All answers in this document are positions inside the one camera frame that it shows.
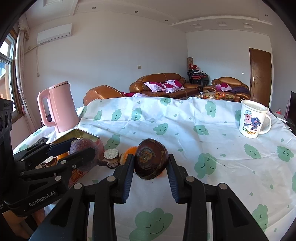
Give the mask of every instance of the kettle handle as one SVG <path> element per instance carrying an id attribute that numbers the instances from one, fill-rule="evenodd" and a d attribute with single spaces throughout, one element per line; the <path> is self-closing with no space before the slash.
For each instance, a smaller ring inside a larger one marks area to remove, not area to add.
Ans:
<path id="1" fill-rule="evenodd" d="M 49 90 L 48 89 L 41 91 L 39 93 L 39 95 L 37 96 L 37 102 L 38 102 L 42 122 L 43 122 L 43 124 L 45 126 L 48 126 L 48 127 L 56 126 L 56 123 L 54 121 L 48 121 L 47 118 L 46 118 L 46 113 L 45 113 L 44 104 L 43 104 L 44 99 L 49 99 L 50 100 Z"/>

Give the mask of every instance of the window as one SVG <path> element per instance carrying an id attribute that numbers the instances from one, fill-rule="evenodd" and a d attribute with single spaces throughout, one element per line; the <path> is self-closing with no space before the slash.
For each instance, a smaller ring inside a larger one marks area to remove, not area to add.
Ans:
<path id="1" fill-rule="evenodd" d="M 16 38 L 15 31 L 11 31 L 0 47 L 0 98 L 13 101 L 14 122 L 22 116 L 15 77 Z"/>

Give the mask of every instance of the blue checkered cap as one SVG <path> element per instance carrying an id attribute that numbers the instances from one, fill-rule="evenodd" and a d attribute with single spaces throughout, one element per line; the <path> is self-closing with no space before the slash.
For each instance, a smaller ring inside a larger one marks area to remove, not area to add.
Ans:
<path id="1" fill-rule="evenodd" d="M 251 111 L 249 111 L 249 110 L 246 110 L 246 111 L 244 112 L 244 114 L 247 114 L 247 115 L 252 115 L 252 112 L 251 112 Z"/>

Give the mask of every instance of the purple blanket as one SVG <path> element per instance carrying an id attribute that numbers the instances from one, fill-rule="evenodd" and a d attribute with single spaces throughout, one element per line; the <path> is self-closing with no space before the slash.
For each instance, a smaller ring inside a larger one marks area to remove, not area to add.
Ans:
<path id="1" fill-rule="evenodd" d="M 233 87 L 232 90 L 226 91 L 226 92 L 230 92 L 233 94 L 237 94 L 237 93 L 250 94 L 250 91 L 245 87 Z"/>

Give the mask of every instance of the white wall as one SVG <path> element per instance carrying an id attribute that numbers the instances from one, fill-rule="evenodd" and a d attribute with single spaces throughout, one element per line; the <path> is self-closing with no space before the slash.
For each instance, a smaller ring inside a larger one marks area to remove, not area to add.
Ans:
<path id="1" fill-rule="evenodd" d="M 25 118 L 22 116 L 12 124 L 12 130 L 10 132 L 12 149 L 15 149 L 30 134 Z"/>
<path id="2" fill-rule="evenodd" d="M 271 102 L 273 111 L 281 108 L 285 113 L 291 91 L 296 92 L 296 42 L 283 21 L 274 12 L 273 31 L 270 36 L 274 58 L 274 92 Z"/>
<path id="3" fill-rule="evenodd" d="M 174 72 L 186 77 L 186 34 L 164 23 L 133 15 L 92 12 L 60 18 L 30 30 L 25 49 L 37 42 L 37 33 L 72 23 L 72 36 L 25 54 L 25 91 L 36 121 L 40 121 L 37 95 L 62 81 L 69 81 L 75 106 L 83 105 L 86 92 L 110 85 L 129 92 L 141 76 Z"/>
<path id="4" fill-rule="evenodd" d="M 213 79 L 234 77 L 250 87 L 249 48 L 271 53 L 269 36 L 238 30 L 187 33 L 188 57 Z"/>

